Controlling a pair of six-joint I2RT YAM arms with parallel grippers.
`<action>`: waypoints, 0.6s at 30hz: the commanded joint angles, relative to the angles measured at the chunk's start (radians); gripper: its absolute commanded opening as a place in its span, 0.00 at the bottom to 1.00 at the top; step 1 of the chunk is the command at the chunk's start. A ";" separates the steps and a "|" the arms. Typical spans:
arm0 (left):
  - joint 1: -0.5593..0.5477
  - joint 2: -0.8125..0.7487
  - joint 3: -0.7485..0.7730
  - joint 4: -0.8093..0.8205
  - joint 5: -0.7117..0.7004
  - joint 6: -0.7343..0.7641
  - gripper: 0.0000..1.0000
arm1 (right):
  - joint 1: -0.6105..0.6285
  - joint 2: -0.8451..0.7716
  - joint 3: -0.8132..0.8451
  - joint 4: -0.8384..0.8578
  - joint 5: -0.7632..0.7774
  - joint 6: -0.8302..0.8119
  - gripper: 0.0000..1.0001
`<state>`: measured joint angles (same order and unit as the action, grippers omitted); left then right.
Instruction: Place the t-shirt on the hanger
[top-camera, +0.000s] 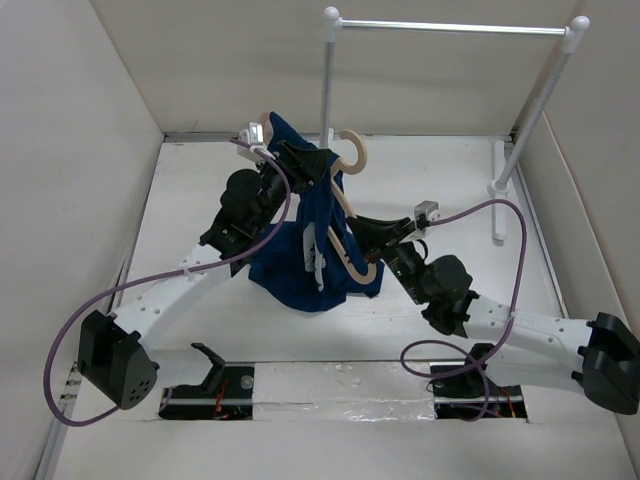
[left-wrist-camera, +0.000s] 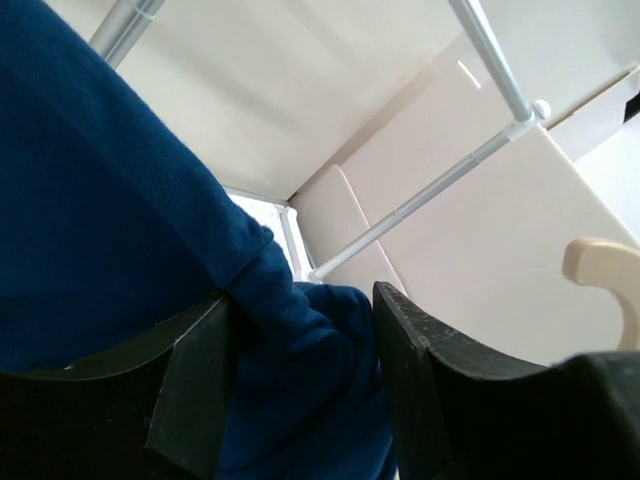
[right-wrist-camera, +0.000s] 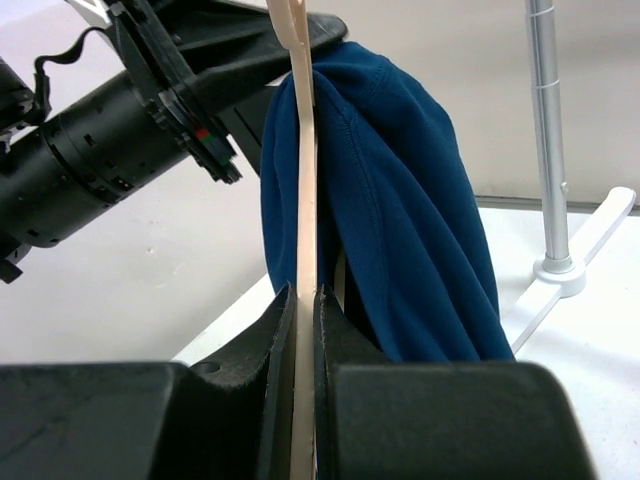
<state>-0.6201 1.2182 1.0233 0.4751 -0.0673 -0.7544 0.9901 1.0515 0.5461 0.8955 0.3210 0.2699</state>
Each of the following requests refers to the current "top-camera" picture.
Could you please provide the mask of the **beige wooden hanger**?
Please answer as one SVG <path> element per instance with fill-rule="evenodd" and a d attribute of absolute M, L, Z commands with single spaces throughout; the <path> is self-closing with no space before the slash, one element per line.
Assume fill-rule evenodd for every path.
<path fill-rule="evenodd" d="M 353 130 L 343 130 L 339 132 L 341 139 L 351 142 L 357 151 L 357 159 L 354 163 L 347 163 L 342 157 L 338 157 L 330 169 L 331 189 L 334 199 L 338 202 L 347 218 L 355 218 L 356 213 L 350 202 L 347 200 L 344 191 L 338 186 L 336 176 L 339 173 L 347 175 L 356 175 L 360 173 L 367 164 L 368 153 L 367 148 L 361 137 Z M 339 239 L 338 235 L 332 227 L 328 228 L 327 237 L 335 252 L 338 254 L 339 260 L 343 265 L 348 276 L 359 285 L 368 285 L 372 283 L 377 275 L 377 266 L 375 264 L 366 263 L 367 270 L 360 273 L 351 262 L 344 243 Z"/>

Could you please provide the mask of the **blue t shirt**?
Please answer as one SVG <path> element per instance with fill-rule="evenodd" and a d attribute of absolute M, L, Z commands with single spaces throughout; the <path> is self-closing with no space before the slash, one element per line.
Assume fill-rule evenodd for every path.
<path fill-rule="evenodd" d="M 325 312 L 349 295 L 376 297 L 384 265 L 377 262 L 371 281 L 355 281 L 344 266 L 348 258 L 357 273 L 368 273 L 345 212 L 332 192 L 343 189 L 343 175 L 326 169 L 320 182 L 299 195 L 293 221 L 283 223 L 269 243 L 251 259 L 248 278 L 277 301 L 305 313 Z"/>

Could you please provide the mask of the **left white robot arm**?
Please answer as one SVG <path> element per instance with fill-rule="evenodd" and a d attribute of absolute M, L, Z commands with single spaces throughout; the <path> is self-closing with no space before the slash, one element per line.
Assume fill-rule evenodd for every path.
<path fill-rule="evenodd" d="M 83 320 L 80 373 L 117 408 L 137 406 L 156 383 L 159 367 L 150 352 L 163 332 L 274 237 L 272 220 L 285 219 L 292 195 L 307 192 L 326 176 L 329 150 L 286 141 L 278 148 L 276 154 L 251 148 L 257 166 L 228 178 L 211 227 L 177 270 L 156 276 L 137 300 L 108 314 L 94 311 Z"/>

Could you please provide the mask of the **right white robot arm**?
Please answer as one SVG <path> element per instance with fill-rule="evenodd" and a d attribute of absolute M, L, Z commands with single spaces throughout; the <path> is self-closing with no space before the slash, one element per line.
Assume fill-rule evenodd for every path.
<path fill-rule="evenodd" d="M 538 385 L 574 391 L 617 414 L 638 412 L 639 341 L 617 316 L 576 320 L 511 311 L 472 290 L 456 256 L 427 262 L 418 254 L 406 239 L 426 221 L 356 216 L 347 223 L 365 259 L 384 262 L 432 328 L 475 340 L 479 359 L 461 371 L 470 391 Z"/>

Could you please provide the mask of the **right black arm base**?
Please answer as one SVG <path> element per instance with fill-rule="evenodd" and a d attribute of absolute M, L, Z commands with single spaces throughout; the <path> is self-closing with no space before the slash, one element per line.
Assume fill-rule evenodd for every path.
<path fill-rule="evenodd" d="M 499 386 L 487 379 L 489 401 L 482 418 L 526 419 L 527 410 L 519 385 Z M 472 420 L 485 401 L 483 381 L 477 370 L 455 377 L 431 380 L 426 390 L 433 394 L 437 419 Z"/>

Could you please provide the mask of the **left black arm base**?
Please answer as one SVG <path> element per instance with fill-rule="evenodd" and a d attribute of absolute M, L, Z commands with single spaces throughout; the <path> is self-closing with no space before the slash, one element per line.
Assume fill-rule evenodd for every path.
<path fill-rule="evenodd" d="M 199 384 L 165 388 L 158 416 L 175 421 L 252 420 L 255 364 L 226 362 L 203 343 L 191 347 L 208 359 L 210 368 Z"/>

